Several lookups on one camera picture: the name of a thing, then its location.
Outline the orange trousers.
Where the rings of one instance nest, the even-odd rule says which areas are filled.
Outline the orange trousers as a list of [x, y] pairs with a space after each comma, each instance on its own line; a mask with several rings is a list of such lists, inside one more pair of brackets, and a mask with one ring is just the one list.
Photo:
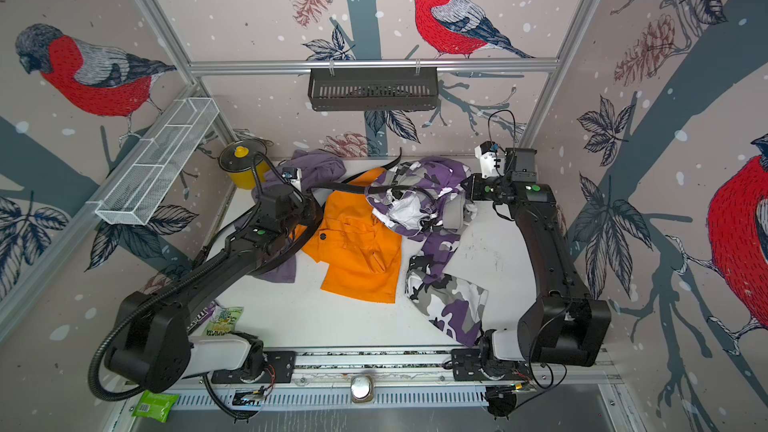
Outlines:
[[402, 237], [374, 216], [364, 195], [332, 192], [318, 230], [302, 251], [328, 265], [322, 290], [367, 302], [395, 302]]

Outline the purple camouflage trousers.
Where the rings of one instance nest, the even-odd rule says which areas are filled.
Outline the purple camouflage trousers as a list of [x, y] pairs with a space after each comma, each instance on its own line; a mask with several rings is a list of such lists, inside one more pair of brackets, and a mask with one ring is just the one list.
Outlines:
[[461, 182], [470, 175], [465, 164], [445, 157], [426, 157], [384, 171], [370, 186], [418, 186], [421, 194], [384, 192], [366, 195], [373, 214], [390, 230], [422, 244], [408, 260], [405, 295], [435, 328], [464, 347], [476, 345], [489, 291], [445, 272], [458, 250], [462, 233], [477, 214]]

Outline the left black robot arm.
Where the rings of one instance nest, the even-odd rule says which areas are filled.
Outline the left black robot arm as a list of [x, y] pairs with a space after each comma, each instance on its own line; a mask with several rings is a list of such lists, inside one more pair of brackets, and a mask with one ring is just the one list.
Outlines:
[[192, 320], [243, 276], [271, 271], [300, 250], [320, 224], [321, 206], [305, 182], [293, 184], [283, 173], [277, 178], [258, 191], [245, 224], [216, 255], [157, 292], [134, 292], [122, 301], [90, 361], [87, 383], [96, 398], [160, 393], [196, 375], [192, 363], [200, 348], [189, 337]]

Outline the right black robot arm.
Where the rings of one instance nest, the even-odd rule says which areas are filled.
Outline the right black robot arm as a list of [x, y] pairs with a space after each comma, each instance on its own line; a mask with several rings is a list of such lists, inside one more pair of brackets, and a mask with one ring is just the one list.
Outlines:
[[554, 193], [534, 171], [535, 154], [534, 149], [503, 149], [485, 141], [475, 148], [480, 171], [462, 182], [467, 198], [508, 207], [505, 218], [522, 234], [536, 286], [535, 301], [513, 331], [486, 332], [481, 360], [591, 367], [611, 313], [576, 272], [560, 230]]

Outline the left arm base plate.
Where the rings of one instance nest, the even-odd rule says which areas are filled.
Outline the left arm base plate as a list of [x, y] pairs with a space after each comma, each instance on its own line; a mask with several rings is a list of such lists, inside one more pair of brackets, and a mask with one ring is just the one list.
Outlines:
[[296, 357], [295, 351], [259, 349], [238, 369], [214, 371], [210, 381], [226, 385], [290, 383]]

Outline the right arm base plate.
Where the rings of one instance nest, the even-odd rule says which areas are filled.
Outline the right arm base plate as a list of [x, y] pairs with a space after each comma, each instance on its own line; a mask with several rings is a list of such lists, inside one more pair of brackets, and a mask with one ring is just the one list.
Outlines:
[[453, 349], [448, 370], [457, 382], [532, 381], [523, 361], [498, 359], [491, 352], [480, 349]]

